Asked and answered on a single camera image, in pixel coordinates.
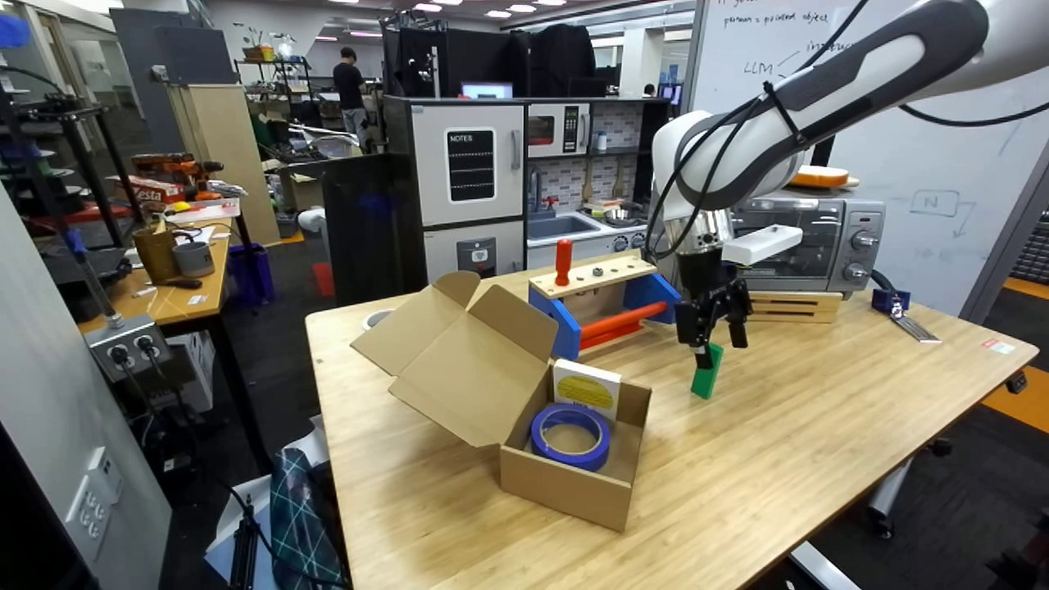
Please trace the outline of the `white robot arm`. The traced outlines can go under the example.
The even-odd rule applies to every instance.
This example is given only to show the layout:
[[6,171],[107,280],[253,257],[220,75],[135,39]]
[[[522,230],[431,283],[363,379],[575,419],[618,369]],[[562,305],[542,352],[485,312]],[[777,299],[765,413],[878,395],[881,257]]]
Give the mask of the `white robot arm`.
[[807,147],[884,109],[1043,68],[1046,26],[1049,0],[919,0],[835,55],[767,83],[732,112],[689,112],[661,126],[651,138],[659,198],[644,257],[672,260],[684,283],[677,332],[695,366],[717,366],[717,320],[732,323],[734,347],[746,344],[750,299],[740,270],[802,238],[801,226],[732,235],[703,222],[703,213],[722,216],[746,198],[786,187]]

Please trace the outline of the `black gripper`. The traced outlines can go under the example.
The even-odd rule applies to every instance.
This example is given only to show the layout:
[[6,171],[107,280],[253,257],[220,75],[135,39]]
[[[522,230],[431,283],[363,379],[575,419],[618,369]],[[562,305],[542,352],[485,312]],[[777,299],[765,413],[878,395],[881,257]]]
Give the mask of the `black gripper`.
[[681,303],[677,305],[678,341],[695,347],[703,369],[716,366],[712,332],[727,320],[734,347],[746,347],[750,293],[734,263],[717,248],[678,257]]

